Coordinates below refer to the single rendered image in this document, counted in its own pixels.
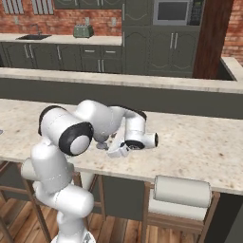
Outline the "dark green tall cupboard unit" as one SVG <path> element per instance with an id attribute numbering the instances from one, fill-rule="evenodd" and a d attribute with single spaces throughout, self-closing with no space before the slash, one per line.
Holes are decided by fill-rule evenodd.
<path id="1" fill-rule="evenodd" d="M 155 0 L 124 0 L 121 9 L 125 74 L 192 77 L 199 26 L 155 26 Z"/>

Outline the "dark green wall cupboards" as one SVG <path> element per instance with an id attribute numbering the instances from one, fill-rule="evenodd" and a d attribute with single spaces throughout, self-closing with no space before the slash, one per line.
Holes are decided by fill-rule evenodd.
<path id="1" fill-rule="evenodd" d="M 55 9 L 120 9 L 124 0 L 54 0 Z"/>

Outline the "silver microwave oven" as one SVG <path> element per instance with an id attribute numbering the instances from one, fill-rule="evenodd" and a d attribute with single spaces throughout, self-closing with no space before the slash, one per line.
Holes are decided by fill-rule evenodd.
<path id="1" fill-rule="evenodd" d="M 155 0 L 155 26 L 199 26 L 204 0 Z"/>

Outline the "dark wooden column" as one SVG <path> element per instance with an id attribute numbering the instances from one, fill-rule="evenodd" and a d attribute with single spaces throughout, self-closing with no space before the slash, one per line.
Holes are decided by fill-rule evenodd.
<path id="1" fill-rule="evenodd" d="M 205 0 L 193 77 L 215 79 L 234 0 Z"/>

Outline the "dark green base cupboards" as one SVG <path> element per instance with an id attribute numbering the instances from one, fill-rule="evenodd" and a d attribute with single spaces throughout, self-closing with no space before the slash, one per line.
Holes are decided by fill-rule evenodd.
<path id="1" fill-rule="evenodd" d="M 4 42 L 0 54 L 7 67 L 122 73 L 120 46 Z"/>

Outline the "green toaster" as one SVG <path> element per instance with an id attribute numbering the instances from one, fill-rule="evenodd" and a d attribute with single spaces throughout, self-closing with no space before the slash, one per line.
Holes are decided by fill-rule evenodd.
<path id="1" fill-rule="evenodd" d="M 90 38 L 94 35 L 94 29 L 91 25 L 76 25 L 73 29 L 75 38 Z"/>

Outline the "grey sink tap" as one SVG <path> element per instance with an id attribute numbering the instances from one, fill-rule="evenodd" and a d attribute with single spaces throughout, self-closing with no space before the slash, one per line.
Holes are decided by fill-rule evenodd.
<path id="1" fill-rule="evenodd" d="M 31 27 L 36 27 L 37 34 L 38 34 L 38 35 L 42 35 L 42 31 L 39 29 L 38 24 L 32 24 L 32 25 L 30 25 L 30 26 L 31 26 Z"/>

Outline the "dark sink basin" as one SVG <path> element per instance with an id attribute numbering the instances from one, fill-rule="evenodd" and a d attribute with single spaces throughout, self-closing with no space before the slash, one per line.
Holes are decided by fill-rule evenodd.
<path id="1" fill-rule="evenodd" d="M 51 35 L 42 35 L 42 34 L 28 34 L 28 35 L 25 35 L 25 36 L 21 36 L 19 38 L 16 38 L 16 40 L 43 40 L 43 39 L 46 39 L 48 37 L 50 37 Z"/>

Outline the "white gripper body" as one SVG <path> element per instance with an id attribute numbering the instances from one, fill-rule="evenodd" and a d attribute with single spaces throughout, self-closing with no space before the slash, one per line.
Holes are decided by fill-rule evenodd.
<path id="1" fill-rule="evenodd" d="M 120 158 L 120 157 L 127 157 L 128 154 L 129 154 L 129 148 L 124 143 L 123 135 L 117 134 L 108 148 L 107 155 L 110 158 Z"/>

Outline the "white window blind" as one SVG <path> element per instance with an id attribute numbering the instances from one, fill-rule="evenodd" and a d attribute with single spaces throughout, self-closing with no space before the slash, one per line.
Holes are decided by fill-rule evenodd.
<path id="1" fill-rule="evenodd" d="M 4 12 L 6 14 L 23 14 L 22 0 L 2 0 Z"/>
<path id="2" fill-rule="evenodd" d="M 31 0 L 33 13 L 35 15 L 52 15 L 52 0 Z"/>

